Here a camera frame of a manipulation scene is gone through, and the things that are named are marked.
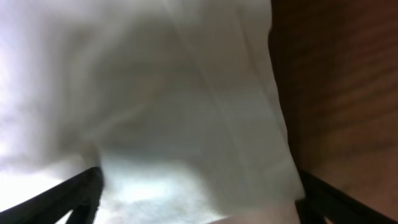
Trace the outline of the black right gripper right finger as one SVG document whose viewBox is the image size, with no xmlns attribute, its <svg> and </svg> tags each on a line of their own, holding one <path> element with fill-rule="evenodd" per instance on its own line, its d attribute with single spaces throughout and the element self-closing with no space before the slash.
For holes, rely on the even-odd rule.
<svg viewBox="0 0 398 224">
<path fill-rule="evenodd" d="M 299 170 L 305 197 L 295 206 L 303 224 L 397 224 L 397 221 L 351 198 L 317 177 Z"/>
</svg>

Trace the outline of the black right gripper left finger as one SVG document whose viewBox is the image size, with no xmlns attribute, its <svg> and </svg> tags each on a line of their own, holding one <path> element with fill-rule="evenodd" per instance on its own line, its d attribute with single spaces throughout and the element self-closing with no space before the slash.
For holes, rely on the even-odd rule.
<svg viewBox="0 0 398 224">
<path fill-rule="evenodd" d="M 58 184 L 44 193 L 1 212 L 2 224 L 54 224 L 67 213 L 67 223 L 92 224 L 104 188 L 99 167 Z"/>
</svg>

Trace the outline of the white printed t-shirt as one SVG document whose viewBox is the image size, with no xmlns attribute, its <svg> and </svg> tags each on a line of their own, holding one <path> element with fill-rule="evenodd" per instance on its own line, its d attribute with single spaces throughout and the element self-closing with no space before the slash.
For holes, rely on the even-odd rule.
<svg viewBox="0 0 398 224">
<path fill-rule="evenodd" d="M 96 223 L 298 223 L 263 1 L 2 1 L 1 209 L 98 166 Z"/>
</svg>

